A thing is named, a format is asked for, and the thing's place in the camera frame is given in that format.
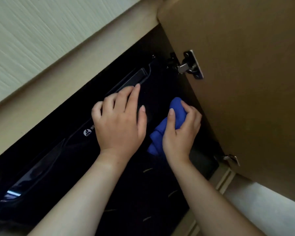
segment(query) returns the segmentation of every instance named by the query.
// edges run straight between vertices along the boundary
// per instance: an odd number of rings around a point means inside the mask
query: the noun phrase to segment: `wooden door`
[[[295,0],[167,0],[158,18],[232,168],[295,201]]]

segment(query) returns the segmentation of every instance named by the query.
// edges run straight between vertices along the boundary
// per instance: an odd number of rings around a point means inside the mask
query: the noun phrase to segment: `blue cloth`
[[[175,129],[179,129],[181,125],[184,123],[185,118],[187,116],[187,112],[184,110],[184,107],[181,105],[181,98],[174,98],[169,108],[173,108],[175,111]],[[163,150],[163,135],[165,133],[167,125],[167,117],[161,121],[161,123],[155,128],[155,130],[150,134],[150,138],[152,139],[152,143],[148,148],[148,152],[155,156],[165,156]]]

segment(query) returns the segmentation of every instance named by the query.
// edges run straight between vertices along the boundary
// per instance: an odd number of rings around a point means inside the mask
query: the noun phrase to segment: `hinge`
[[[238,166],[240,166],[237,157],[234,156],[234,155],[232,155],[232,154],[228,154],[228,155],[223,156],[223,160],[231,160],[232,162],[234,162],[235,164],[237,164]]]
[[[179,74],[187,72],[189,74],[192,74],[195,79],[203,79],[203,74],[201,72],[199,63],[193,51],[192,50],[185,51],[184,57],[185,58],[182,60],[182,63],[180,64],[176,54],[173,52],[173,53],[170,53],[169,62],[171,63],[171,66]]]

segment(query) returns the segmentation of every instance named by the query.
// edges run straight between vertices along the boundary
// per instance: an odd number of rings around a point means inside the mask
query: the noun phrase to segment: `logo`
[[[91,132],[92,131],[90,129],[85,129],[84,132],[83,132],[83,134],[84,134],[84,136],[87,137]]]

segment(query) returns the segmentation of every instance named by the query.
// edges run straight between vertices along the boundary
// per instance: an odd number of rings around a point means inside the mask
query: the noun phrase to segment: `fingernail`
[[[173,114],[174,114],[174,112],[175,112],[175,111],[174,111],[174,109],[172,109],[172,108],[171,108],[171,109],[169,109],[169,115],[173,115]]]

